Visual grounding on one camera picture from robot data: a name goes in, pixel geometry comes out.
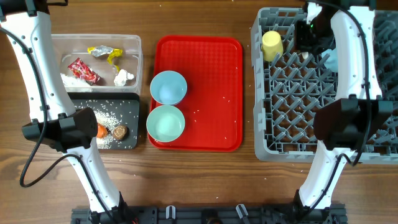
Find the light blue bowl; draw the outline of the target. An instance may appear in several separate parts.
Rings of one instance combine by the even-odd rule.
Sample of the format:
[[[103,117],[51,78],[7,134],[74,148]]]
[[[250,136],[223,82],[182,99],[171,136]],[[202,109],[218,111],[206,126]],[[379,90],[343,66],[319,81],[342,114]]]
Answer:
[[[176,105],[187,94],[187,81],[178,72],[166,70],[154,76],[150,83],[152,98],[162,105]]]

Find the grey dishwasher rack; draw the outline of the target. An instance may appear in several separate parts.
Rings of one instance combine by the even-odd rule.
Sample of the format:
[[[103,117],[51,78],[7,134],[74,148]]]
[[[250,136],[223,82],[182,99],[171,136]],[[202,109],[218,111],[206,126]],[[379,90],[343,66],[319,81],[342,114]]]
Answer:
[[[294,25],[305,17],[300,8],[264,7],[251,28],[254,148],[262,161],[311,163],[317,148],[315,113],[335,100],[338,75],[326,68],[327,56],[304,59],[294,49]],[[281,34],[284,54],[265,62],[261,37],[270,30]],[[359,161],[397,165],[397,11],[377,11],[374,32],[376,75],[394,112],[371,136]]]

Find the white plastic spoon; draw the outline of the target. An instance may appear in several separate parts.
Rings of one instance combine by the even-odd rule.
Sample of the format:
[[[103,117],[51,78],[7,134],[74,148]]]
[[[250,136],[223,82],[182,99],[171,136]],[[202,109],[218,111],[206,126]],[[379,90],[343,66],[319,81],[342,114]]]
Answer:
[[[302,57],[303,57],[303,59],[307,59],[308,56],[309,56],[309,53],[308,53],[308,52],[302,52]]]

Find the light blue plate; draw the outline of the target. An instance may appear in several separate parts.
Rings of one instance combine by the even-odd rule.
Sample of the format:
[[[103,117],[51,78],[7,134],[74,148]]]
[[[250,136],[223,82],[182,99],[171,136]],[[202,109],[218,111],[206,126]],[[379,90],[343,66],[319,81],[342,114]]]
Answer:
[[[324,52],[321,53],[322,58],[325,58],[326,55],[329,55],[329,57],[326,59],[324,62],[324,66],[331,70],[333,73],[338,73],[338,54],[336,49],[328,49]]]

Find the orange carrot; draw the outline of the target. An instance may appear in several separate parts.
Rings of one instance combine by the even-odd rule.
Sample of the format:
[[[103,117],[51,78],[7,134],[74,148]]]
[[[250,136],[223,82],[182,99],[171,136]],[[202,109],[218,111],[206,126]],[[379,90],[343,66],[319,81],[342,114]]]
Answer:
[[[108,130],[105,126],[103,126],[102,124],[97,125],[97,138],[103,139],[108,135]]]

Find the white rice pile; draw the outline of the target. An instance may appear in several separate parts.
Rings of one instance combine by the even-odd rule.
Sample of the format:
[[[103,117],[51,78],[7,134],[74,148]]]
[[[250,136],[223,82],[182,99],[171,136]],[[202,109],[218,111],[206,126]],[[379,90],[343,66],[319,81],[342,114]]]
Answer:
[[[97,122],[105,126],[108,135],[96,140],[98,149],[133,149],[137,144],[139,125],[138,100],[72,100],[76,109],[91,108]],[[113,138],[116,126],[127,126],[128,131],[122,141]]]

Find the red snack wrapper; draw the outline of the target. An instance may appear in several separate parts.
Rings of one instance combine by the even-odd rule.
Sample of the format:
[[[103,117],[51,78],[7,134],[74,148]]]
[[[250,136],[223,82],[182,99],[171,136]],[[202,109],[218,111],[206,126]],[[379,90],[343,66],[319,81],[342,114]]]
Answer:
[[[81,58],[77,58],[72,62],[68,69],[72,71],[75,77],[84,80],[90,84],[95,84],[100,80],[100,76],[87,66]]]

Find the small white tissue piece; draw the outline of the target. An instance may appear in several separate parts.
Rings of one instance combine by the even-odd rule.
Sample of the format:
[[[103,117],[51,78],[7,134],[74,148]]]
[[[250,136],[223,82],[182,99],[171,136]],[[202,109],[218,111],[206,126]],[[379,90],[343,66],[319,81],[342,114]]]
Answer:
[[[133,80],[135,75],[127,72],[124,69],[120,69],[119,73],[114,78],[115,86],[125,86],[129,80]]]

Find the brown chestnut food scrap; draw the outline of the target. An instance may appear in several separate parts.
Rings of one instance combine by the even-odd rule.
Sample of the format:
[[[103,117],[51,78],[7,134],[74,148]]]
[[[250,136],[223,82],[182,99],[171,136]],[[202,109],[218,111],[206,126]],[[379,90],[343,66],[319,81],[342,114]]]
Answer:
[[[113,130],[113,138],[115,138],[118,141],[122,141],[125,138],[127,131],[128,131],[127,126],[124,125],[116,126]]]

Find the green bowl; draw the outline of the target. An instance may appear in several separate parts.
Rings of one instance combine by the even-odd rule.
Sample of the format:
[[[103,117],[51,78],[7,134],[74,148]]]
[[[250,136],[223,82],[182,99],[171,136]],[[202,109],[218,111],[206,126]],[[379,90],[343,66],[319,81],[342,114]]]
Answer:
[[[146,121],[147,132],[158,142],[172,142],[185,129],[185,117],[175,106],[162,105],[153,109]]]

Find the yellow plastic cup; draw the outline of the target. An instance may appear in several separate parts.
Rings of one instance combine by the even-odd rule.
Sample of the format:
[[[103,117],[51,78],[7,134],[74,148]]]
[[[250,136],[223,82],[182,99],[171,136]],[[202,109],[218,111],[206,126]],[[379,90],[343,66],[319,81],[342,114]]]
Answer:
[[[262,53],[266,62],[272,62],[277,55],[283,55],[282,38],[276,31],[270,30],[262,36]]]

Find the silver foil wrapper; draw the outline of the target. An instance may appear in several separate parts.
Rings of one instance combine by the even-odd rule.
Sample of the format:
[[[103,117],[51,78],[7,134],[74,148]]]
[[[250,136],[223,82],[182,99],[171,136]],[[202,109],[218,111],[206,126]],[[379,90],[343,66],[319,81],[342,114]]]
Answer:
[[[100,57],[102,55],[106,55],[106,54],[110,54],[113,52],[113,48],[112,47],[108,47],[105,45],[100,45],[100,46],[96,46],[96,47],[89,47],[87,49],[88,53],[94,57]]]

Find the yellow candy wrapper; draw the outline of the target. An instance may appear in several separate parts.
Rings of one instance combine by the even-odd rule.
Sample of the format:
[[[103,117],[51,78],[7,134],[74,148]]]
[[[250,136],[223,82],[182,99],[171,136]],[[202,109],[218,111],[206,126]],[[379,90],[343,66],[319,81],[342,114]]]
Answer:
[[[107,55],[106,61],[110,65],[112,65],[116,69],[117,72],[119,72],[120,67],[118,65],[114,64],[113,59],[116,57],[121,57],[123,55],[123,50],[122,49],[114,49],[112,53],[106,54],[106,55]]]

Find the red serving tray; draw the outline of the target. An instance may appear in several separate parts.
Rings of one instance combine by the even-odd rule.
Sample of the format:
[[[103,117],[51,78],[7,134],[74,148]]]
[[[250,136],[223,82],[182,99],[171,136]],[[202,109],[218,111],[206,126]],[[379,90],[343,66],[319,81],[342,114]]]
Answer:
[[[157,43],[154,74],[171,70],[187,81],[176,107],[185,117],[172,142],[150,138],[165,150],[232,152],[243,140],[243,48],[231,37],[167,35]]]

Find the black plastic tray bin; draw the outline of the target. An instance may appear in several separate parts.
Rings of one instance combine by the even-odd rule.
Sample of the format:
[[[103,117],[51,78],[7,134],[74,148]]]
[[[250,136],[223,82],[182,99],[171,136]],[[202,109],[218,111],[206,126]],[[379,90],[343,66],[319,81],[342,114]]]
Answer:
[[[69,93],[80,110],[91,108],[97,122],[104,126],[107,135],[96,140],[99,149],[133,149],[138,141],[139,96],[135,93]],[[113,137],[118,126],[125,126],[127,133],[121,140]]]

